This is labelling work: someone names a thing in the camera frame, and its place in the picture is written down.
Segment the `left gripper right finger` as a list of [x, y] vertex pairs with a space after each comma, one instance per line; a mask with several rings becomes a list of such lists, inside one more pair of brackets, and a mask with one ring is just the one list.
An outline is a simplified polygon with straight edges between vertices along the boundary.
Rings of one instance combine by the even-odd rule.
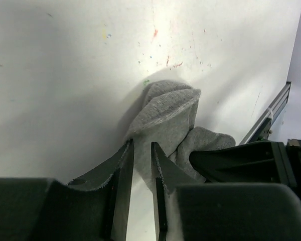
[[301, 199], [288, 186], [206, 179], [166, 195], [165, 153], [151, 149], [157, 240], [301, 240]]

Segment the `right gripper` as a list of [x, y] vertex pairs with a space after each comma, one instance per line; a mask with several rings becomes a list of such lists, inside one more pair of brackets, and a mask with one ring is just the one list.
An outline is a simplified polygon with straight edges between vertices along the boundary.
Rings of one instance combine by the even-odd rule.
[[301, 140], [256, 141], [216, 151], [196, 151], [192, 167], [208, 182], [280, 183], [301, 199]]

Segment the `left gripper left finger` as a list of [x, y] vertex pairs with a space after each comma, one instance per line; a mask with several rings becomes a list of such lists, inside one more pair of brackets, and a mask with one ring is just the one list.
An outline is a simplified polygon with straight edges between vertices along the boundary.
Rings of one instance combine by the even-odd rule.
[[68, 184], [0, 178], [0, 240], [125, 240], [133, 141]]

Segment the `grey striped sock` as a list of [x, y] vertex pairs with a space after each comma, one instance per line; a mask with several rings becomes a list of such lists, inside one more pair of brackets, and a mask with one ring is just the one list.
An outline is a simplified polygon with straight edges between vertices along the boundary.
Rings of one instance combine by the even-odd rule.
[[234, 138], [195, 126], [201, 92], [185, 83], [158, 81], [146, 88], [142, 109], [130, 124], [126, 137], [134, 141], [134, 174], [128, 218], [128, 240], [156, 240], [152, 177], [153, 142], [165, 153], [167, 176], [161, 182], [170, 195], [176, 186], [204, 183], [192, 167], [194, 151], [222, 150], [235, 146]]

